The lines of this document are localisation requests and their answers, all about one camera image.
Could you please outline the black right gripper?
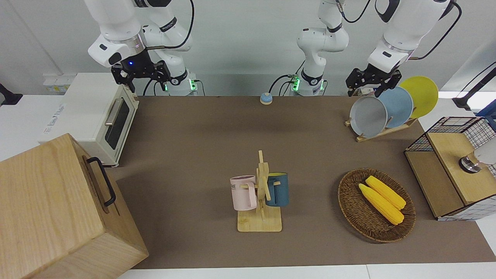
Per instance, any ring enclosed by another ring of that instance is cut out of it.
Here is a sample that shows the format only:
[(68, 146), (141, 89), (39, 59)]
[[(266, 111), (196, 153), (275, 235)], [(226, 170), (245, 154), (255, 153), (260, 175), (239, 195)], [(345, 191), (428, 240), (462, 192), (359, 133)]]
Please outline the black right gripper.
[(135, 93), (133, 84), (135, 78), (149, 78), (162, 85), (171, 79), (171, 73), (165, 61), (152, 62), (147, 50), (112, 65), (111, 73), (117, 84), (126, 84), (132, 93)]

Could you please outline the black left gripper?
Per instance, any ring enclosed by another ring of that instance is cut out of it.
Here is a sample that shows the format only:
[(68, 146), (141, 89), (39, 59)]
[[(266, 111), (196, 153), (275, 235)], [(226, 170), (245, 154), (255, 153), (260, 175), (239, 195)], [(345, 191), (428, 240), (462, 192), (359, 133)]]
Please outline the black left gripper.
[(396, 87), (401, 79), (402, 74), (397, 68), (393, 69), (390, 73), (386, 73), (368, 64), (364, 70), (354, 68), (346, 78), (347, 94), (349, 97), (352, 97), (357, 88), (377, 84), (379, 86), (375, 90), (374, 96), (378, 98), (385, 90)]

